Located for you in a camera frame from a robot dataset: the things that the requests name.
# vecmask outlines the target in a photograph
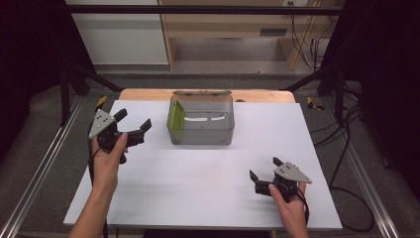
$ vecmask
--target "wall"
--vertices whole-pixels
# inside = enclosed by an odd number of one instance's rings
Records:
[[[156,0],[66,0],[67,4],[156,5]],[[168,64],[159,15],[73,14],[93,64]]]

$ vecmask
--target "plastic bin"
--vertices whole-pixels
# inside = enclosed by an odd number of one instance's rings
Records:
[[[231,91],[174,91],[166,127],[173,145],[230,145],[235,128]]]

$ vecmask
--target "human hand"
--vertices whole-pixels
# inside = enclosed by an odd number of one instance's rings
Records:
[[[94,155],[94,180],[92,191],[110,195],[114,193],[118,183],[118,168],[120,157],[126,150],[127,133],[123,133],[117,140],[111,153],[101,150],[96,137],[92,140],[92,154]]]
[[[296,196],[290,198],[290,202],[286,203],[280,191],[273,184],[269,186],[271,197],[277,204],[278,211],[280,212],[281,221],[284,228],[291,238],[306,238],[309,237],[306,229],[305,211],[303,202]],[[305,194],[306,183],[300,182],[299,189]]]

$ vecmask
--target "wooden furniture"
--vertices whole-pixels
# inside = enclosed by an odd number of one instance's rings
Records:
[[[160,5],[284,6],[285,0],[158,0]],[[335,7],[343,1],[308,0],[306,7]],[[169,65],[173,67],[180,38],[278,38],[290,69],[295,69],[300,54],[292,42],[291,16],[258,15],[161,15]],[[338,17],[295,16],[295,44],[304,51],[311,39],[330,38]]]

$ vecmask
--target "white paper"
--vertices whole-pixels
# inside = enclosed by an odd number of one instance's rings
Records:
[[[300,105],[234,103],[235,129],[229,146],[172,145],[166,128],[169,102],[115,101],[126,108],[120,131],[152,128],[144,144],[129,148],[108,224],[139,228],[275,229],[282,227],[269,196],[255,193],[252,170],[272,180],[272,157],[297,165],[310,179],[306,199],[309,229],[342,225],[316,156]],[[74,224],[90,192],[86,171],[64,219]]]

